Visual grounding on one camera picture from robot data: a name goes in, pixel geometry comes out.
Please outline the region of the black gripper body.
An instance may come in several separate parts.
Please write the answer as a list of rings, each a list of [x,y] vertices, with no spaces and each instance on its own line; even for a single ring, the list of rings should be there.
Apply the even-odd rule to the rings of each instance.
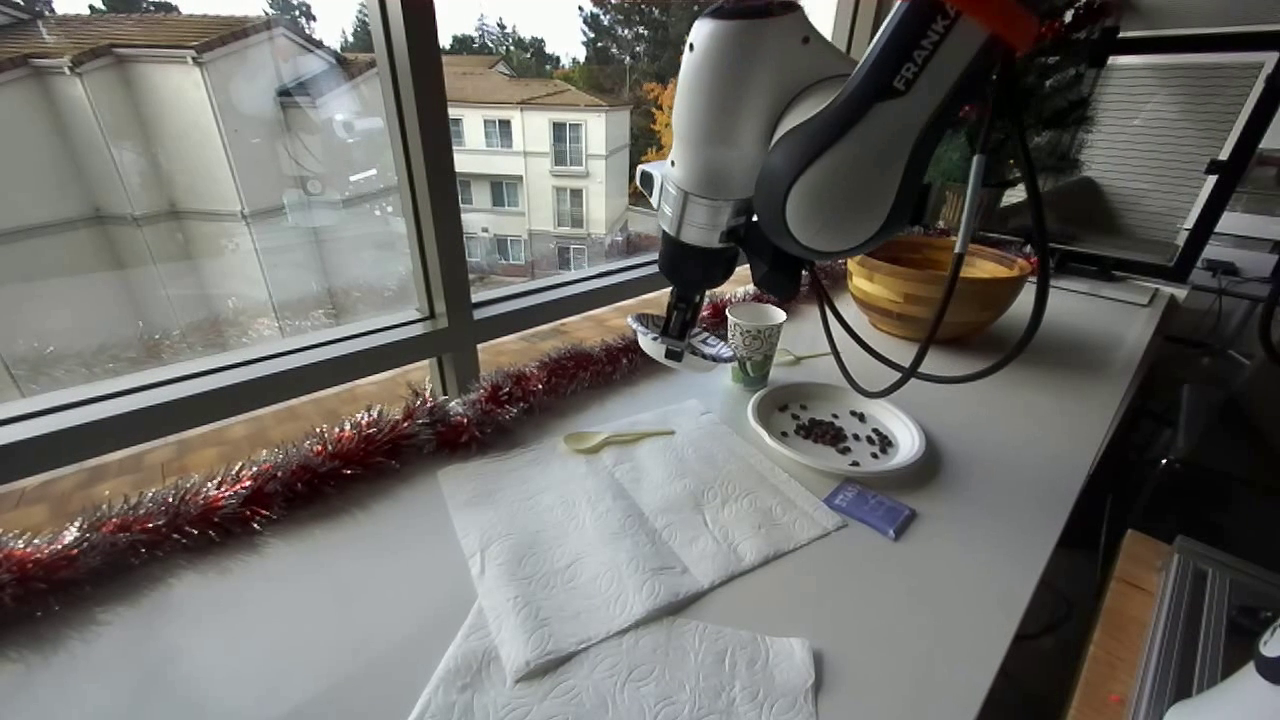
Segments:
[[[675,236],[660,239],[660,274],[670,279],[672,307],[697,307],[709,289],[737,270],[733,246],[697,246]]]

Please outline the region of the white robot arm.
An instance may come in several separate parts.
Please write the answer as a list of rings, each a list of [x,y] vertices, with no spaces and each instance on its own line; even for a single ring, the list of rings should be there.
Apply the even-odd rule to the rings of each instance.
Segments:
[[[796,0],[712,0],[686,36],[670,154],[635,168],[672,289],[649,352],[697,357],[703,292],[742,257],[792,297],[808,261],[909,229],[963,94],[1053,36],[1026,0],[897,0],[848,57]]]

